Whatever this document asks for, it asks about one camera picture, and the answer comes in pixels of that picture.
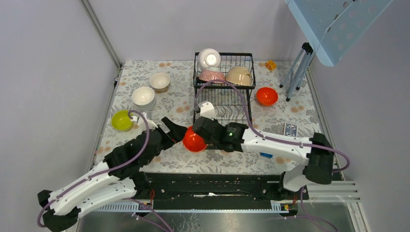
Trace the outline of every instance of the floral tablecloth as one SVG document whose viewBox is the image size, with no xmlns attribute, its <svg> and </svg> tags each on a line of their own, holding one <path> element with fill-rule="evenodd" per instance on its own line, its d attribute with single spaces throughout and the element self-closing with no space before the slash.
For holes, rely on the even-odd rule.
<svg viewBox="0 0 410 232">
<path fill-rule="evenodd" d="M 283 134 L 285 122 L 298 125 L 298 136 L 311 137 L 320 132 L 319 120 L 313 105 L 306 80 L 299 91 L 295 91 L 290 102 L 286 102 L 286 89 L 279 88 L 292 62 L 277 62 L 277 68 L 269 71 L 264 62 L 255 62 L 256 88 L 251 96 L 252 120 L 255 128 L 267 132 Z M 120 132 L 112 128 L 112 115 L 122 109 L 131 109 L 132 92 L 142 86 L 149 86 L 149 78 L 158 72 L 171 76 L 169 90 L 157 94 L 157 104 L 152 111 L 152 120 L 162 126 L 164 116 L 182 126 L 191 126 L 193 118 L 194 88 L 192 85 L 193 61 L 127 61 L 118 82 L 115 98 L 105 125 L 102 140 L 96 151 L 95 162 L 101 161 L 115 147 L 125 144 L 141 133 L 137 125 L 130 131 Z M 279 100 L 271 107 L 260 106 L 254 95 L 261 87 L 272 87 Z M 172 173 L 225 173 L 225 174 L 280 174 L 297 164 L 289 159 L 274 156 L 261 157 L 254 152 L 227 153 L 206 150 L 200 153 L 187 151 L 182 143 L 162 151 L 147 166 L 145 172 Z"/>
</svg>

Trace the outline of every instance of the wire basket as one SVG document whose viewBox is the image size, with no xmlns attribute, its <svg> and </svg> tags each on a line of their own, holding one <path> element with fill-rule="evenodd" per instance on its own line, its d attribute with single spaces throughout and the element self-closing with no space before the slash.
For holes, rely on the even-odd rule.
<svg viewBox="0 0 410 232">
<path fill-rule="evenodd" d="M 250 90 L 240 89 L 239 92 L 244 96 L 245 107 L 249 113 L 250 121 L 252 122 L 252 114 L 250 110 Z M 230 122 L 237 122 L 248 124 L 244 109 L 242 107 L 242 101 L 238 93 L 232 88 L 229 89 L 211 89 L 204 88 L 198 96 L 198 103 L 209 101 L 215 107 L 216 117 L 220 124 L 223 126 Z M 193 122 L 200 117 L 200 113 L 195 111 L 193 116 Z"/>
<path fill-rule="evenodd" d="M 193 67 L 193 86 L 195 89 L 200 88 L 205 81 L 202 81 L 199 79 L 201 76 L 201 69 L 199 68 L 198 64 L 198 54 L 199 52 L 195 53 L 195 59 L 194 59 L 194 67 Z M 251 73 L 251 80 L 252 80 L 252 85 L 251 86 L 241 86 L 237 84 L 233 84 L 237 89 L 255 89 L 255 69 L 253 67 L 253 57 L 252 53 L 227 53 L 227 52 L 220 52 L 220 70 L 223 72 L 223 74 L 226 76 L 228 74 L 228 71 L 235 67 L 235 66 L 242 66 L 250 70 Z M 225 83 L 211 83 L 207 85 L 205 88 L 231 88 L 229 85 Z"/>
</svg>

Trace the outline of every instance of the gray wall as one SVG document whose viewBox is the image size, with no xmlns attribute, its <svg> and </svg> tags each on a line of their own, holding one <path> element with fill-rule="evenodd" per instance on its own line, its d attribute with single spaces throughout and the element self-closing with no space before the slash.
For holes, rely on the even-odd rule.
<svg viewBox="0 0 410 232">
<path fill-rule="evenodd" d="M 1 1 L 0 54 L 0 231 L 46 231 L 37 193 L 85 172 L 116 70 L 78 0 Z"/>
<path fill-rule="evenodd" d="M 91 0 L 122 60 L 192 60 L 195 51 L 294 60 L 306 41 L 285 0 Z"/>
<path fill-rule="evenodd" d="M 311 65 L 372 232 L 409 230 L 409 8 L 393 1 L 335 67 Z"/>
</svg>

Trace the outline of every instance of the green bowl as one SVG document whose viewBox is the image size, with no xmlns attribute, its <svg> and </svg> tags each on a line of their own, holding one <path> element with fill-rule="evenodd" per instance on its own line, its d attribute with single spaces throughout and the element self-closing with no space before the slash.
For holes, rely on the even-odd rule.
<svg viewBox="0 0 410 232">
<path fill-rule="evenodd" d="M 130 117 L 128 117 L 128 110 L 121 110 L 116 112 L 111 119 L 111 126 L 119 131 L 131 130 L 133 125 L 134 123 L 131 122 Z"/>
</svg>

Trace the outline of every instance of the orange bowl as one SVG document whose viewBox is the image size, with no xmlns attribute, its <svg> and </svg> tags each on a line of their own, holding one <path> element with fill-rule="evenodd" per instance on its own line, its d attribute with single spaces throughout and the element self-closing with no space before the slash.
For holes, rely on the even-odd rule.
<svg viewBox="0 0 410 232">
<path fill-rule="evenodd" d="M 272 88 L 263 87 L 256 92 L 256 99 L 262 105 L 270 106 L 275 104 L 278 101 L 278 93 Z"/>
<path fill-rule="evenodd" d="M 188 127 L 188 130 L 182 139 L 182 144 L 190 152 L 200 152 L 207 147 L 204 139 L 193 132 L 192 126 Z"/>
</svg>

